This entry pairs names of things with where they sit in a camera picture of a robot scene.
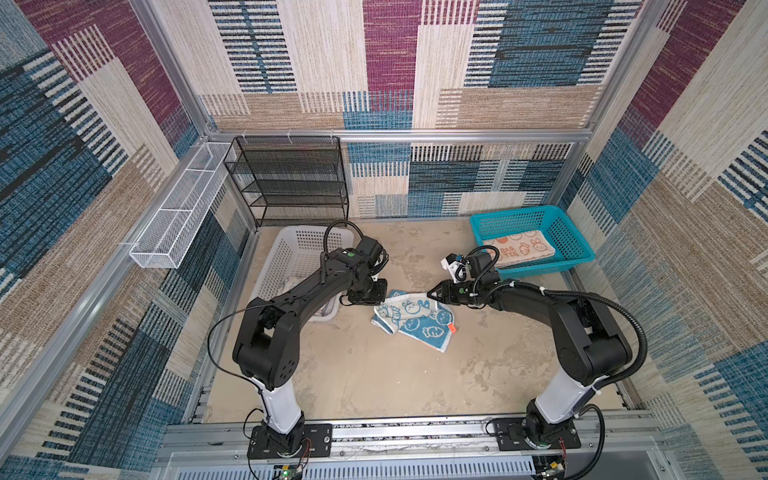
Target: metal rail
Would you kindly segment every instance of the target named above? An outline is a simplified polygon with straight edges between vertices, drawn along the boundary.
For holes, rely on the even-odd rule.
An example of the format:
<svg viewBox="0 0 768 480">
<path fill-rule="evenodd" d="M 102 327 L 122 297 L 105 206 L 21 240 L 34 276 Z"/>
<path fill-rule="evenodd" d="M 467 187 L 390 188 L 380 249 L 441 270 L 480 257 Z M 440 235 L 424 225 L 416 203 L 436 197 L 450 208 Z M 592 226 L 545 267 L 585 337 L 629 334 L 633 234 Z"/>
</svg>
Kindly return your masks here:
<svg viewBox="0 0 768 480">
<path fill-rule="evenodd" d="M 662 451 L 667 449 L 664 435 L 650 412 L 609 411 L 606 420 L 606 452 Z M 459 458 L 477 455 L 501 455 L 495 438 L 485 432 L 492 418 L 525 416 L 457 415 L 439 417 L 406 417 L 398 419 L 350 419 L 308 421 L 308 424 L 330 422 L 334 425 L 331 456 L 314 462 L 384 458 Z M 574 421 L 583 447 L 570 452 L 593 452 L 598 438 L 595 415 L 584 415 Z M 249 432 L 255 422 L 246 425 Z M 169 425 L 155 465 L 162 468 L 226 465 L 237 455 L 245 458 L 247 439 L 242 423 L 203 423 Z M 507 452 L 503 455 L 527 455 L 530 452 Z M 537 454 L 557 455 L 559 449 Z M 268 463 L 269 461 L 252 461 Z"/>
<path fill-rule="evenodd" d="M 587 128 L 527 128 L 508 130 L 245 130 L 208 134 L 210 141 L 232 141 L 235 137 L 338 137 L 346 143 L 359 142 L 434 142 L 434 143 L 505 143 L 587 141 Z"/>
</svg>

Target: concrete floor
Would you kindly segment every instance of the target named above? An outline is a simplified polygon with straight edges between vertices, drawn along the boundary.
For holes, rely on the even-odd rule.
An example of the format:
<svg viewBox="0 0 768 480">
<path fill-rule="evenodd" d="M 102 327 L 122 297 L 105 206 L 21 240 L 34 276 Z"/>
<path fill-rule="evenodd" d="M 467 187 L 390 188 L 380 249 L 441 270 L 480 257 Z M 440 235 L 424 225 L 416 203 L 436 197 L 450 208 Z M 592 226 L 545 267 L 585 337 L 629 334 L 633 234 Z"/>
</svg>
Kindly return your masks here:
<svg viewBox="0 0 768 480">
<path fill-rule="evenodd" d="M 449 278 L 440 260 L 475 246 L 466 219 L 360 223 L 367 236 L 389 252 L 381 276 L 389 288 L 425 292 Z M 266 255 L 280 231 L 260 230 L 253 267 L 239 308 L 251 300 Z M 563 290 L 553 273 L 527 281 Z M 454 306 L 458 332 L 440 353 L 405 335 L 388 336 L 371 324 L 370 306 L 341 306 L 328 323 L 307 323 L 301 332 L 301 360 L 293 375 L 296 399 L 308 419 L 524 412 L 554 375 L 558 361 L 548 327 L 514 313 Z M 227 336 L 221 365 L 239 372 L 231 352 L 242 315 Z M 602 409 L 621 409 L 615 386 L 594 400 Z M 219 372 L 205 422 L 242 422 L 260 406 L 255 389 Z M 254 413 L 251 421 L 259 419 Z"/>
</svg>

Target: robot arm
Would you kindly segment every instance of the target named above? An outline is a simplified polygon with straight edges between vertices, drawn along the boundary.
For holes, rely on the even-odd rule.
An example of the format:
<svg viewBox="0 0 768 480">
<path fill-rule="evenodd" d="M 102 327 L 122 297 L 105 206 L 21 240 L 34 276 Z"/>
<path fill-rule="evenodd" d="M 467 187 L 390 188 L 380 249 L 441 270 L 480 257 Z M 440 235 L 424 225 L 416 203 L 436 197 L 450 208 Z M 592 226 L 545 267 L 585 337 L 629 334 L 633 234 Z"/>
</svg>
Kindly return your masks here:
<svg viewBox="0 0 768 480">
<path fill-rule="evenodd" d="M 326 236 L 337 223 L 345 221 L 332 223 Z M 324 253 L 315 273 L 269 302 L 251 300 L 243 317 L 232 358 L 261 394 L 266 436 L 278 452 L 296 452 L 304 438 L 303 413 L 296 404 L 291 382 L 299 363 L 301 329 L 339 292 L 347 291 L 354 305 L 376 305 L 386 297 L 386 280 L 376 279 L 386 264 L 386 252 L 378 241 L 357 231 L 361 240 L 355 248 Z M 520 313 L 552 328 L 561 368 L 547 389 L 528 404 L 525 417 L 528 444 L 548 448 L 595 392 L 640 368 L 645 359 L 645 338 L 637 322 L 631 319 L 640 348 L 632 366 L 615 374 L 631 360 L 632 350 L 601 302 L 604 299 L 594 294 L 552 293 L 530 283 L 502 281 L 493 269 L 491 256 L 476 253 L 482 248 L 485 247 L 465 257 L 446 258 L 444 266 L 458 261 L 461 268 L 453 265 L 453 270 L 447 269 L 453 281 L 441 282 L 428 295 L 448 305 L 478 308 L 484 304 Z"/>
<path fill-rule="evenodd" d="M 386 251 L 373 238 L 361 237 L 355 248 L 323 254 L 321 267 L 288 292 L 269 302 L 255 298 L 248 303 L 232 360 L 259 391 L 266 435 L 279 452 L 295 452 L 304 436 L 304 415 L 291 381 L 299 364 L 301 329 L 337 293 L 346 291 L 355 305 L 376 305 L 386 296 L 386 280 L 374 280 L 386 264 Z"/>
<path fill-rule="evenodd" d="M 465 257 L 446 257 L 443 266 L 453 280 L 442 281 L 428 295 L 448 305 L 483 305 L 520 313 L 552 328 L 560 368 L 547 389 L 528 404 L 524 424 L 528 444 L 545 449 L 562 436 L 570 419 L 602 386 L 619 379 L 612 374 L 632 360 L 632 349 L 605 299 L 591 293 L 551 292 L 519 280 L 500 280 L 491 256 L 477 251 L 483 248 Z M 454 275 L 461 270 L 455 265 L 457 259 L 469 275 L 476 273 L 474 280 L 467 280 L 466 275 L 465 281 L 459 281 Z M 622 378 L 638 371 L 646 355 L 642 329 L 634 318 L 631 322 L 640 348 L 632 366 L 621 373 Z"/>
</svg>

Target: teal plastic basket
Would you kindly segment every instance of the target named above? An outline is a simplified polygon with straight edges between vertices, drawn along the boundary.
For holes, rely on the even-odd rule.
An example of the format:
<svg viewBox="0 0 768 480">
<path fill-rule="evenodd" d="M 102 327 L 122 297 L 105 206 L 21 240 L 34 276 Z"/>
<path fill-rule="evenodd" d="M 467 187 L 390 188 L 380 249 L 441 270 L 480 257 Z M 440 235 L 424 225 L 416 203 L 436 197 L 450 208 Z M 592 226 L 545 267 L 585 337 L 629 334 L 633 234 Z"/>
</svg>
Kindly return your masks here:
<svg viewBox="0 0 768 480">
<path fill-rule="evenodd" d="M 522 278 L 543 273 L 564 272 L 579 263 L 594 260 L 594 251 L 589 243 L 568 215 L 555 205 L 472 215 L 469 223 L 472 225 L 472 232 L 475 234 L 478 245 L 483 245 L 483 240 L 491 238 L 540 230 L 554 247 L 556 252 L 554 257 L 498 269 L 501 278 Z"/>
</svg>

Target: white laundry basket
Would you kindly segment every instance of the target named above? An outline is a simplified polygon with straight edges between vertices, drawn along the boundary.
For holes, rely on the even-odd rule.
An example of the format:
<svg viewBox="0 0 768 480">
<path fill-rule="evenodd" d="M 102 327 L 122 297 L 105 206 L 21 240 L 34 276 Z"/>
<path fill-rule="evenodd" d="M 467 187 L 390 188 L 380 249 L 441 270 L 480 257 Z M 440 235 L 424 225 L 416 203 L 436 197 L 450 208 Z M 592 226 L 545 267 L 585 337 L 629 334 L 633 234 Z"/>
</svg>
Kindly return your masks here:
<svg viewBox="0 0 768 480">
<path fill-rule="evenodd" d="M 313 225 L 294 225 L 283 228 L 277 234 L 275 243 L 266 258 L 264 268 L 259 273 L 256 286 L 250 298 L 269 300 L 283 293 L 290 277 L 304 280 L 320 267 L 320 254 L 323 252 L 323 234 L 325 227 Z M 351 230 L 333 228 L 328 236 L 328 250 L 339 247 L 352 247 L 355 240 Z M 310 321 L 327 322 L 339 311 L 339 297 L 334 296 Z"/>
</svg>

